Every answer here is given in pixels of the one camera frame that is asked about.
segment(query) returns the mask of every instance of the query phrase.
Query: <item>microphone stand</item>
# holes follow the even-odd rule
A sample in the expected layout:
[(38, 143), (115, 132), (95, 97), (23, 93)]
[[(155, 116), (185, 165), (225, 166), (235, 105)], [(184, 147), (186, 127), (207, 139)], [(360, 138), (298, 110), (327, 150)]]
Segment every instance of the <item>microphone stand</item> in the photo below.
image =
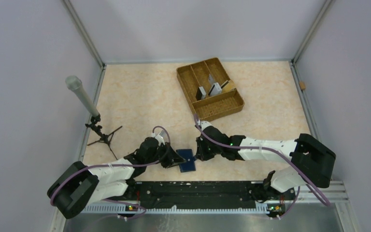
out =
[(93, 145), (95, 143), (104, 143), (104, 144), (107, 144), (107, 146), (109, 147), (110, 151), (113, 153), (114, 157), (116, 158), (116, 160), (118, 159), (116, 157), (116, 155), (114, 154), (112, 148), (110, 147), (110, 142), (112, 141), (113, 139), (113, 136), (114, 136), (114, 133), (116, 131), (118, 131), (119, 129), (121, 129), (123, 126), (120, 126), (119, 128), (117, 128), (116, 130), (114, 130), (113, 132), (111, 132), (110, 134), (103, 134), (101, 132), (101, 129), (103, 128), (101, 125), (98, 125), (96, 126), (96, 123), (100, 122), (100, 114), (97, 115), (96, 117), (91, 117), (90, 118), (90, 124), (85, 124), (85, 126), (87, 128), (90, 128), (92, 129), (98, 136), (100, 136), (100, 139), (97, 140), (97, 141), (94, 141), (92, 143), (89, 143), (88, 146), (90, 145)]

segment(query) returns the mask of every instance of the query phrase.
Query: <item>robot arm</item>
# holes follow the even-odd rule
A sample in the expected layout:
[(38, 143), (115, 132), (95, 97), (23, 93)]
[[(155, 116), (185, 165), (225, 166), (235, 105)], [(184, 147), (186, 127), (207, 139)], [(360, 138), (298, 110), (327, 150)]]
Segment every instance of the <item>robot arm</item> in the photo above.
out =
[[(228, 137), (207, 121), (201, 121), (200, 128), (208, 137), (217, 142), (244, 147), (242, 149), (222, 147), (212, 143), (206, 137), (200, 136), (196, 139), (198, 144), (196, 157), (200, 160), (209, 160), (214, 155), (221, 154), (229, 160), (263, 159), (286, 162), (281, 156), (271, 151), (276, 150), (298, 167), (317, 187), (329, 187), (336, 155), (308, 134), (300, 134), (299, 138), (295, 140), (269, 141), (243, 135)], [(290, 166), (280, 171), (270, 172), (264, 180), (263, 186), (265, 190), (271, 187), (278, 192), (285, 192), (290, 188), (306, 184), (298, 172)]]
[(53, 205), (66, 219), (70, 219), (88, 204), (123, 195), (129, 184), (135, 183), (133, 178), (144, 173), (148, 164), (159, 162), (164, 168), (170, 168), (185, 162), (169, 143), (164, 142), (163, 136), (162, 133), (152, 134), (152, 137), (147, 137), (133, 153), (111, 163), (91, 167), (80, 161), (73, 163), (49, 188), (47, 196), (52, 198), (57, 188), (70, 176), (87, 169), (67, 182), (53, 199)]

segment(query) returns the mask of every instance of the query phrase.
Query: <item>blue object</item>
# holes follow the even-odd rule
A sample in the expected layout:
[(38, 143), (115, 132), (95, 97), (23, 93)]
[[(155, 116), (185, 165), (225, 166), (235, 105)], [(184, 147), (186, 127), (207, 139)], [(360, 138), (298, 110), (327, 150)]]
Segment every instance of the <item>blue object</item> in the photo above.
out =
[(177, 154), (181, 157), (183, 157), (186, 162), (180, 163), (178, 166), (180, 166), (180, 171), (182, 173), (185, 172), (192, 172), (196, 170), (196, 166), (194, 164), (194, 155), (192, 149), (178, 149), (176, 150)]

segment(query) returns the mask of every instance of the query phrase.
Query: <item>microphone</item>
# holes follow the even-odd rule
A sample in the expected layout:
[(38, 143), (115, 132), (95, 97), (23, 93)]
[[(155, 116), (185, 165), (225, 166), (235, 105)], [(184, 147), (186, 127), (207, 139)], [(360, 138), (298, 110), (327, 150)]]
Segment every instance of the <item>microphone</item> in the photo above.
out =
[(66, 77), (66, 86), (76, 94), (76, 96), (93, 117), (99, 116), (99, 112), (83, 88), (82, 81), (77, 78), (77, 76), (72, 75)]

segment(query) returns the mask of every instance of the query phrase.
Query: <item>beige table surface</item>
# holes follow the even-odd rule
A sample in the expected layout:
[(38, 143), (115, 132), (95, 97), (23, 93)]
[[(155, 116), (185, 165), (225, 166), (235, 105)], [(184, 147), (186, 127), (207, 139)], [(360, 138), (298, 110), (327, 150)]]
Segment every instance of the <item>beige table surface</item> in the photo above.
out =
[[(287, 140), (309, 133), (288, 62), (222, 62), (235, 82), (245, 106), (241, 112), (212, 121), (228, 136), (242, 134), (256, 139)], [(104, 133), (123, 126), (112, 140), (118, 158), (135, 149), (155, 125), (164, 126), (174, 150), (192, 148), (199, 132), (176, 77), (176, 68), (188, 63), (108, 65), (97, 109)], [(88, 142), (98, 139), (91, 132)], [(115, 161), (105, 144), (86, 147), (84, 164)], [(147, 167), (135, 178), (142, 181), (262, 180), (272, 170), (287, 166), (263, 160), (229, 161), (220, 155), (195, 162), (195, 172), (178, 167)]]

